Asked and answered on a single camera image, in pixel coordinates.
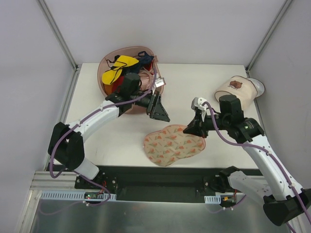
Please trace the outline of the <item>floral mesh laundry bag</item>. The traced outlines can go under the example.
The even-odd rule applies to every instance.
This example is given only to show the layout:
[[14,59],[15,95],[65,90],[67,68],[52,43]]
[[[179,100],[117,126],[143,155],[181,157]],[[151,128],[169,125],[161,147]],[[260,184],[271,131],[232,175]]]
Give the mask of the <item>floral mesh laundry bag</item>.
[[143,140],[143,149],[148,159],[157,166],[167,167],[181,159],[201,153],[205,139],[183,133],[185,125],[169,125],[150,133]]

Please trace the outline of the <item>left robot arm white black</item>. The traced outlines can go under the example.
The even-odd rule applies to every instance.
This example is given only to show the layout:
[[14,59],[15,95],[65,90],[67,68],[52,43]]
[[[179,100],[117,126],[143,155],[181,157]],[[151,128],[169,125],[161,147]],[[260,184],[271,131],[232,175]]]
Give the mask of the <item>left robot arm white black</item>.
[[85,157],[84,149],[84,143],[93,133],[123,115],[133,105],[144,108],[151,119],[170,121],[157,90],[165,85],[164,79],[155,76],[150,88],[145,91],[140,90],[141,84],[138,74],[127,73],[116,91],[108,95],[91,113],[70,124],[57,123],[48,147],[50,165],[56,160],[66,169],[86,177],[86,183],[91,188],[99,188],[103,178],[99,168]]

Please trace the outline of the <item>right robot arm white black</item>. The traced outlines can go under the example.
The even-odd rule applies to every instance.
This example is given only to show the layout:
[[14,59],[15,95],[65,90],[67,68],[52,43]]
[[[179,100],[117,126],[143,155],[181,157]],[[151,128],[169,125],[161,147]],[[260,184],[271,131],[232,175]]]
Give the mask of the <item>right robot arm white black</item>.
[[195,117],[183,132],[207,138],[208,132],[215,131],[225,143],[242,147],[268,183],[264,186],[231,166],[221,171],[219,187],[226,192],[242,191],[257,202],[277,226],[300,214],[310,219],[310,189],[303,188],[285,168],[259,123],[244,116],[241,102],[235,95],[220,97],[219,105],[220,112],[216,113],[206,99],[195,97],[191,103]]

